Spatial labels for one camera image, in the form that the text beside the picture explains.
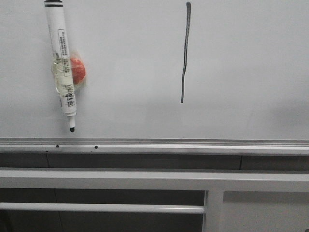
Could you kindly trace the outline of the red round magnet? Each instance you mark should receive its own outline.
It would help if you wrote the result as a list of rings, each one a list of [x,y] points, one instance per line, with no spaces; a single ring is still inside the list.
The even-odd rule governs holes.
[[[83,62],[75,57],[70,58],[73,82],[75,85],[81,84],[86,77],[86,70]]]

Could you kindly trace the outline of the white black whiteboard marker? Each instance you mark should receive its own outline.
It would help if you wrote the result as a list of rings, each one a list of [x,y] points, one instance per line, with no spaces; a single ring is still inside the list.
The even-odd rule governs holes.
[[[76,127],[77,104],[63,2],[61,0],[46,0],[44,6],[53,54],[52,73],[60,97],[62,112],[67,117],[70,131],[73,133]]]

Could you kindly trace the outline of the black marker stroke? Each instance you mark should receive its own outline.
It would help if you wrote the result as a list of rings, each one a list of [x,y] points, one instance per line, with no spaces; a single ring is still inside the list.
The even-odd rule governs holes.
[[[186,29],[185,29],[185,41],[184,41],[184,62],[183,62],[183,71],[181,79],[181,98],[180,103],[184,102],[185,95],[185,75],[187,68],[187,59],[188,59],[188,43],[189,43],[189,32],[190,32],[190,21],[191,21],[191,3],[186,3]]]

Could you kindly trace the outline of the white round stand crossbar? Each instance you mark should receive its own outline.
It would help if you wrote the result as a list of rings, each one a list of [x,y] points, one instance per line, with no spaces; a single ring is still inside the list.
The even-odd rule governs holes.
[[[189,205],[137,205],[137,204],[75,204],[75,203],[9,203],[1,202],[1,210],[74,211],[74,212],[128,212],[204,214],[203,206]]]

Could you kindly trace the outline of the white metal stand frame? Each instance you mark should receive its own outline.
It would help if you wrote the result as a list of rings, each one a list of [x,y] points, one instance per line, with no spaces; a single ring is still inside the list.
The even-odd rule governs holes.
[[[309,176],[300,173],[2,168],[0,186],[12,189],[200,190],[206,197],[203,231],[217,232],[224,192],[308,192]]]

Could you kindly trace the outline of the whiteboard with aluminium frame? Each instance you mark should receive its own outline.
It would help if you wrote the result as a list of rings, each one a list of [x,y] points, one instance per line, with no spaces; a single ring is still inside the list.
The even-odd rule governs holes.
[[[0,3],[1,152],[307,155],[309,3],[66,0],[86,67],[75,132],[60,109],[42,0]]]

